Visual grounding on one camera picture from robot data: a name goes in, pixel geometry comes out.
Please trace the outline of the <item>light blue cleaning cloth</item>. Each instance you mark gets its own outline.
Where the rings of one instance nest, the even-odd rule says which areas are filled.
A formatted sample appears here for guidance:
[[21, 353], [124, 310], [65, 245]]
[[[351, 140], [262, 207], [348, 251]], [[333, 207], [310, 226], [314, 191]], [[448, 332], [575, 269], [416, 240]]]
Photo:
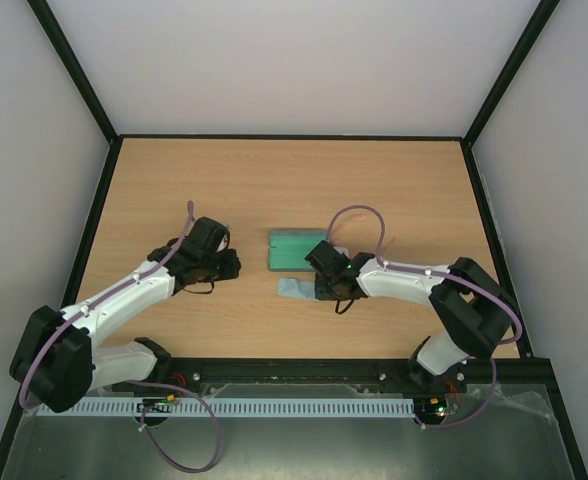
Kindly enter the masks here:
[[278, 280], [277, 294], [299, 300], [317, 300], [313, 282], [291, 277], [282, 277]]

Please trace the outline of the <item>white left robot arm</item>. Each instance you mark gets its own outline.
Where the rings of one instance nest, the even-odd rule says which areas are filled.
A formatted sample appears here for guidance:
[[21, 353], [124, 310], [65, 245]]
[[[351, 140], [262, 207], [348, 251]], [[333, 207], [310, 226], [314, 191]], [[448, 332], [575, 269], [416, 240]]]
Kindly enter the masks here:
[[180, 237], [150, 252], [131, 273], [102, 292], [60, 310], [43, 306], [28, 320], [10, 376], [19, 403], [29, 397], [61, 413], [88, 392], [130, 382], [159, 382], [171, 356], [157, 342], [138, 337], [120, 346], [105, 340], [144, 310], [186, 287], [238, 277], [241, 263], [229, 246], [228, 227], [208, 217], [189, 219]]

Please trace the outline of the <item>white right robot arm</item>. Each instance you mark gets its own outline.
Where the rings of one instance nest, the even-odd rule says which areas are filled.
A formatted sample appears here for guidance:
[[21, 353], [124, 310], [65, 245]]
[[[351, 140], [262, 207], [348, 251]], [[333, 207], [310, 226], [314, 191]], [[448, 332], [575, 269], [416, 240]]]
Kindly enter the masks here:
[[323, 240], [305, 257], [315, 271], [318, 300], [353, 304], [362, 298], [393, 298], [430, 307], [443, 331], [426, 338], [408, 360], [407, 376], [429, 392], [468, 358], [489, 359], [510, 328], [522, 325], [513, 298], [470, 258], [451, 265], [420, 266], [360, 252], [350, 258]]

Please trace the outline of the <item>grey green glasses case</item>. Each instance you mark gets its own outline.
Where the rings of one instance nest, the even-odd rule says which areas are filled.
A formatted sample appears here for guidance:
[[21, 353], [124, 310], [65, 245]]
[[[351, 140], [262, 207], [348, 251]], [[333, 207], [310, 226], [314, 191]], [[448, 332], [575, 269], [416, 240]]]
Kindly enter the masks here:
[[312, 272], [305, 257], [326, 238], [323, 229], [273, 229], [268, 233], [268, 270]]

